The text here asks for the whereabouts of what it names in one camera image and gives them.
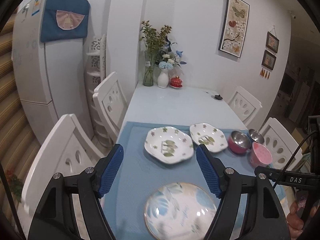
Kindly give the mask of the person's right hand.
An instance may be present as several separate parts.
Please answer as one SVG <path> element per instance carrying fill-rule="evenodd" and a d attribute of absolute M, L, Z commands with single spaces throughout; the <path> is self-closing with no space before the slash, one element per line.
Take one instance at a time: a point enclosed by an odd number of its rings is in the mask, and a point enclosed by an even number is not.
<path fill-rule="evenodd" d="M 290 206 L 290 213 L 287 215 L 287 223 L 289 229 L 293 232 L 301 232 L 304 226 L 304 222 L 298 217 L 298 204 L 294 201 Z"/>

